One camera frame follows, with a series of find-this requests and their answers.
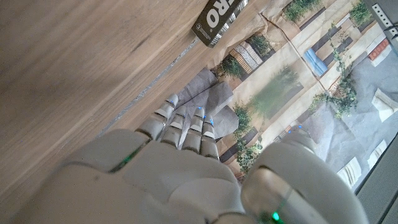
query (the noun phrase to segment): wooden surface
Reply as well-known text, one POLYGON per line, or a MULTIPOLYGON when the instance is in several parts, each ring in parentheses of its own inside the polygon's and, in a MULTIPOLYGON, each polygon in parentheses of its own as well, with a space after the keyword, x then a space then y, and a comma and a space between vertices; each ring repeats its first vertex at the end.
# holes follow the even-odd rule
MULTIPOLYGON (((268 0, 251 0, 214 49, 197 43, 112 128, 134 129, 180 91, 268 0)), ((199 1, 0 2, 0 219, 92 140, 195 36, 199 1)))

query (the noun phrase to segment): wood grain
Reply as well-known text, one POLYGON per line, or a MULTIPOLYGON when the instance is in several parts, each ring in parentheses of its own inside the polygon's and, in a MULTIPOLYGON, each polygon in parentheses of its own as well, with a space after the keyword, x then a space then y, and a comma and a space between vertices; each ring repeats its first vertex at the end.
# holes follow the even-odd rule
MULTIPOLYGON (((252 0, 218 43, 268 2, 252 0)), ((195 36, 199 1, 0 2, 0 218, 92 140, 195 36)), ((135 128, 211 59, 196 44, 113 128, 135 128)))

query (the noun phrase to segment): white robotic hand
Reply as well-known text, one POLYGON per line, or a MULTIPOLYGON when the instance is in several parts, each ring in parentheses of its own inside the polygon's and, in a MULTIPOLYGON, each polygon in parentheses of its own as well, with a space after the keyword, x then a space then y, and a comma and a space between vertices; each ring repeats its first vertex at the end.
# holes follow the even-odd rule
POLYGON ((218 160, 203 108, 177 150, 185 108, 165 127, 177 101, 171 95, 136 131, 111 131, 74 152, 13 222, 367 223, 301 129, 267 147, 241 189, 218 160))

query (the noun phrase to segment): metal bracket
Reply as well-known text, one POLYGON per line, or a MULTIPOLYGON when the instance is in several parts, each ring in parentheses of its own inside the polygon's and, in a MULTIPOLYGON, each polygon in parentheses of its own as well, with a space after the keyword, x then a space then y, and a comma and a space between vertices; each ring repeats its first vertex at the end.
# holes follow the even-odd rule
POLYGON ((372 6, 373 11, 376 13, 376 15, 379 17, 380 21, 384 24, 384 31, 390 32, 392 38, 391 40, 396 40, 398 42, 398 30, 397 26, 395 26, 390 19, 386 16, 384 11, 381 9, 380 5, 378 3, 374 4, 372 6))

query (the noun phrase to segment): green led light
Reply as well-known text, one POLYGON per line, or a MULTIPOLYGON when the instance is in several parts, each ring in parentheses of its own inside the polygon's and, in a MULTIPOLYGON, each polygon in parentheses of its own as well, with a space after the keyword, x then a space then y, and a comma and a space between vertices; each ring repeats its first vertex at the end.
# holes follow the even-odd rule
POLYGON ((273 218, 275 221, 279 221, 279 215, 278 215, 278 213, 277 213, 277 212, 274 212, 274 214, 272 214, 272 218, 273 218))

